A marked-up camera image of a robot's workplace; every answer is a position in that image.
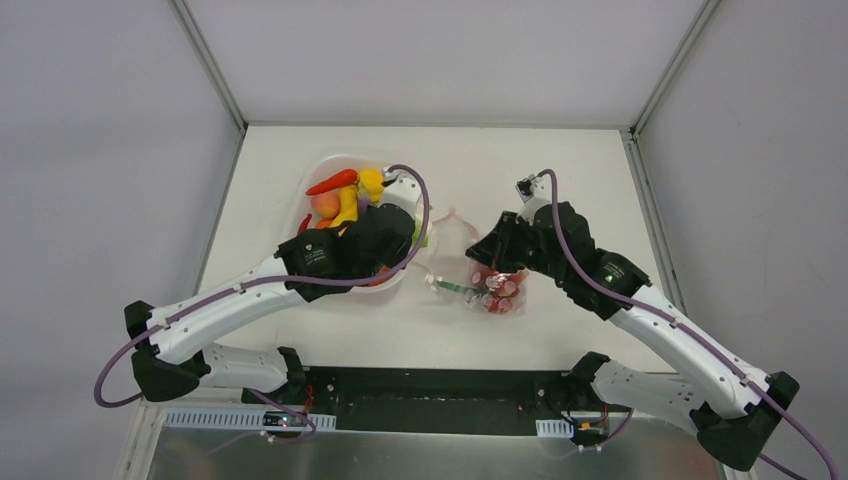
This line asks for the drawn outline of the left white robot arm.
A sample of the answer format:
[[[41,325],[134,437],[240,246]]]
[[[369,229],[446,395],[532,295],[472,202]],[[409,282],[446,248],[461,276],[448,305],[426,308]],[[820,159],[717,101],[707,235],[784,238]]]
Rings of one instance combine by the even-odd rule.
[[[169,306],[124,309],[141,397],[164,402],[195,389],[230,387],[297,402],[305,378],[296,352],[229,347],[219,339],[272,313],[346,294],[397,267],[413,246],[415,221],[397,205],[369,207],[357,221],[307,229],[236,279]]]

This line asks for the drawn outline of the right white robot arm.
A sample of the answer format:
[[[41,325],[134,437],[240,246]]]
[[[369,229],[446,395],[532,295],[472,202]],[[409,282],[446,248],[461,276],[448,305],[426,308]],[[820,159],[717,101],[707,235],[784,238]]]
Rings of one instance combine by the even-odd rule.
[[[751,470],[781,421],[761,395],[787,408],[798,382],[785,372],[767,374],[718,345],[645,272],[597,247],[587,220],[569,203],[556,211],[564,244],[555,232],[554,209],[545,205],[531,217],[503,212],[465,254],[499,272],[530,270],[552,279],[576,305],[632,335],[683,378],[655,377],[588,352],[565,377],[572,404],[590,410],[604,402],[645,412],[694,435],[717,461]]]

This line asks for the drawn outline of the clear pink-dotted zip bag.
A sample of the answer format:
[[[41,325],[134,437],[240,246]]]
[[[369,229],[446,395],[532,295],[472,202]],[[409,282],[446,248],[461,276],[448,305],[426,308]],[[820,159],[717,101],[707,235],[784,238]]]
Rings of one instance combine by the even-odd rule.
[[[517,315],[526,305],[528,272],[504,273],[465,255],[481,239],[455,208],[432,221],[419,266],[430,290],[447,305],[490,315]]]

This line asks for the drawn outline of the red cherry bunch green stem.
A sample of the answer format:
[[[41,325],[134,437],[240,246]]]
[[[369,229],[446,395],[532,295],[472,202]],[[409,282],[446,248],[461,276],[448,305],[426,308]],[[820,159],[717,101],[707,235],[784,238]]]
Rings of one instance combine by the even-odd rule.
[[[472,266],[463,281],[435,277],[431,287],[446,301],[493,315],[519,313],[526,304],[529,272],[503,273]]]

